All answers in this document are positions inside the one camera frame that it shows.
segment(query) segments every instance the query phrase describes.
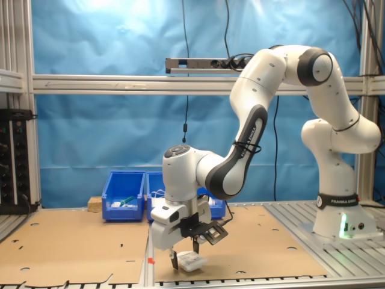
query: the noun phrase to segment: wooden block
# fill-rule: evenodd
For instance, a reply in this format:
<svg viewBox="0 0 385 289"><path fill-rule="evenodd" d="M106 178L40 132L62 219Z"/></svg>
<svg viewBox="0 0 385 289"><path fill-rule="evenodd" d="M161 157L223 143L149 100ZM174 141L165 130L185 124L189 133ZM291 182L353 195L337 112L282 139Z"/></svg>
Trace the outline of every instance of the wooden block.
<svg viewBox="0 0 385 289"><path fill-rule="evenodd" d="M88 201L88 212L102 211L102 197L91 197Z"/></svg>

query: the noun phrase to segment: green status light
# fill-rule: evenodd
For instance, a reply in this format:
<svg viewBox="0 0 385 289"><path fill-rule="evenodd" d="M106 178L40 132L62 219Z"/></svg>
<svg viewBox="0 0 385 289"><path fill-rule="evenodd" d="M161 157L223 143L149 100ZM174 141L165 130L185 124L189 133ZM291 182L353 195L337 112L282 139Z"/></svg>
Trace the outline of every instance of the green status light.
<svg viewBox="0 0 385 289"><path fill-rule="evenodd" d="M342 214L342 217L341 217L341 227L339 229L339 237L340 238L343 238L344 237L344 234L345 234L345 225L347 223L347 215L346 214Z"/></svg>

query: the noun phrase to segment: metal rail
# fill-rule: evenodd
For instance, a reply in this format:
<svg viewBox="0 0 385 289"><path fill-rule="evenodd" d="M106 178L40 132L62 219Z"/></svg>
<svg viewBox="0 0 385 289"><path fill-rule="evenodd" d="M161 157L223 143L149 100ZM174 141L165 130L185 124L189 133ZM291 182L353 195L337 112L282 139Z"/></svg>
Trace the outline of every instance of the metal rail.
<svg viewBox="0 0 385 289"><path fill-rule="evenodd" d="M22 75L0 69L0 92L4 93L22 93Z"/></svg>
<svg viewBox="0 0 385 289"><path fill-rule="evenodd" d="M230 95L237 77L33 75L35 94ZM363 94L362 77L345 77L349 95ZM278 95L306 95L303 86L282 84Z"/></svg>

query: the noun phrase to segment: white cable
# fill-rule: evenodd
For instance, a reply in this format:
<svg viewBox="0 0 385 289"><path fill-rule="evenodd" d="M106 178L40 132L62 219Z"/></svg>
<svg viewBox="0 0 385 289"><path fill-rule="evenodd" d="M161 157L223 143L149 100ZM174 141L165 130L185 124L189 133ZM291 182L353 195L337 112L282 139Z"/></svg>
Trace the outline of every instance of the white cable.
<svg viewBox="0 0 385 289"><path fill-rule="evenodd" d="M151 197L152 197L152 194L154 194L154 197L156 197L156 196L164 197L165 191L162 190L162 189L159 189L157 191L152 191L151 194L150 194Z"/></svg>

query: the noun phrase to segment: green object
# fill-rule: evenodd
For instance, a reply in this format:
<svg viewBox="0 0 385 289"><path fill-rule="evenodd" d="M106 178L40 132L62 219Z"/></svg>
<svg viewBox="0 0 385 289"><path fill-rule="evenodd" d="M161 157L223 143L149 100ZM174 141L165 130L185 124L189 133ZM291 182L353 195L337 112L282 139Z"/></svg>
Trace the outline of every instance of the green object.
<svg viewBox="0 0 385 289"><path fill-rule="evenodd" d="M128 197L127 199L125 199L125 200L122 200L120 202L120 206L123 206L124 204L128 203L130 200L133 200L133 199L134 199L134 197L131 196L131 197Z"/></svg>
<svg viewBox="0 0 385 289"><path fill-rule="evenodd" d="M340 226L340 230L339 230L339 237L340 238L343 238L344 235L345 235L345 225L347 223L347 215L346 214L342 214L342 217L341 217L341 226Z"/></svg>

